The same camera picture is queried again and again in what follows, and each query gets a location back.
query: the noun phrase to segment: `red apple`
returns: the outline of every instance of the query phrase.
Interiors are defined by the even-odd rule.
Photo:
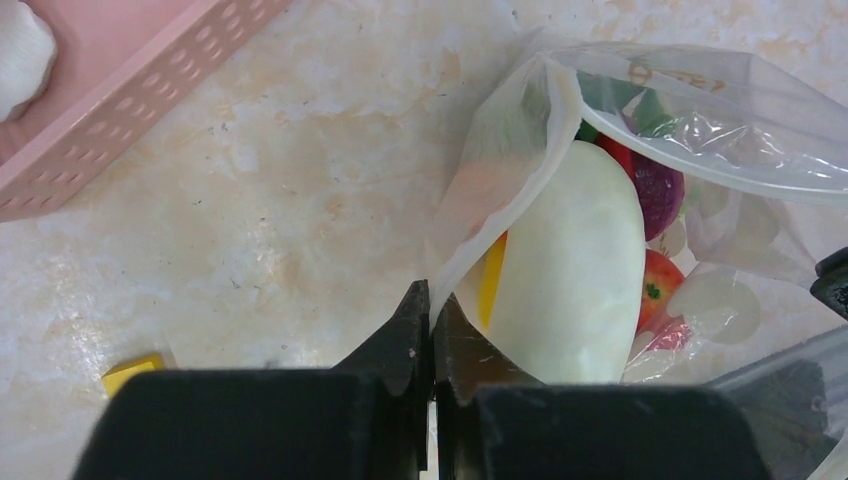
[[[665,255],[647,250],[645,252],[645,279],[642,286],[642,308],[636,334],[643,332],[648,321],[663,309],[674,292],[683,283],[683,272]]]

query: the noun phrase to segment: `white object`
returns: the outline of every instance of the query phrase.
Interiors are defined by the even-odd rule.
[[[509,228],[486,337],[546,383],[617,383],[645,271],[642,210],[624,170],[576,141]]]
[[[0,122],[14,120],[47,86],[56,58],[50,27],[18,0],[0,0]]]

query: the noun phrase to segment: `pink plastic basket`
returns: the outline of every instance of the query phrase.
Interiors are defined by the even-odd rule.
[[[0,123],[0,222],[52,212],[291,0],[26,0],[59,54]]]

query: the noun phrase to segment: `marble countertop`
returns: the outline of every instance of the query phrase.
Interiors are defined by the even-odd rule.
[[[66,477],[138,354],[357,346],[422,276],[471,115],[540,25],[756,52],[848,104],[844,0],[295,0],[60,212],[0,225],[0,477]]]

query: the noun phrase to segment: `yellow food piece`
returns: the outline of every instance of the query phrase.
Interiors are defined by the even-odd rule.
[[[506,237],[507,233],[504,232],[486,252],[483,283],[480,285],[480,301],[478,302],[478,314],[484,330],[489,328],[489,318],[495,307],[495,295],[498,293],[501,266],[503,266],[503,256],[506,251]]]
[[[101,380],[103,381],[103,386],[106,388],[106,393],[111,398],[134,375],[142,372],[152,372],[153,370],[163,370],[164,368],[165,364],[162,362],[162,356],[154,353],[117,365],[106,372]]]

